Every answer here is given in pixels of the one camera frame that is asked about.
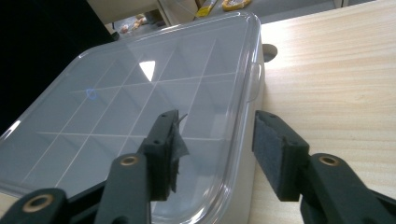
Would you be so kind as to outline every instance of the round hole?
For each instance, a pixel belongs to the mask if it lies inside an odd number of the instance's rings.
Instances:
[[[262,53],[264,55],[264,62],[271,62],[277,55],[277,48],[274,45],[263,44]]]
[[[124,159],[121,160],[121,165],[128,166],[128,165],[134,165],[139,161],[137,157],[125,157]]]
[[[127,217],[117,217],[116,219],[111,222],[111,224],[128,224],[128,218]]]
[[[26,213],[33,213],[50,205],[53,201],[53,196],[50,194],[42,194],[35,196],[23,206],[22,210]]]
[[[322,156],[322,157],[319,157],[319,160],[322,163],[324,163],[326,165],[330,165],[330,166],[337,166],[339,164],[339,161],[333,157]]]

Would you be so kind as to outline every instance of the wooden table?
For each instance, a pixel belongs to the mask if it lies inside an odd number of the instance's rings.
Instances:
[[[344,159],[370,189],[396,198],[396,1],[340,8],[262,26],[277,47],[265,64],[263,110]],[[303,223],[256,167],[249,224]]]

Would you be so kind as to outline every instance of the transparent storage box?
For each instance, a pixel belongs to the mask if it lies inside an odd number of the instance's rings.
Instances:
[[[180,159],[177,192],[151,204],[153,223],[246,223],[262,66],[260,22],[248,13],[89,49],[1,136],[0,190],[76,195],[177,109],[187,114],[179,130],[190,155]]]

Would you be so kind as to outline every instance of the clamp jaw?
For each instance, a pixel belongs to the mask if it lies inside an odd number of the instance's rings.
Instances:
[[[256,111],[253,152],[277,198],[306,224],[396,223],[396,201],[366,188],[342,159],[318,153],[280,117]]]

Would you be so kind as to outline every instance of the foam pad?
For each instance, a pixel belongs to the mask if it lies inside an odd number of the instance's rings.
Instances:
[[[298,202],[299,167],[308,163],[309,145],[280,117],[256,111],[253,152],[277,198]]]

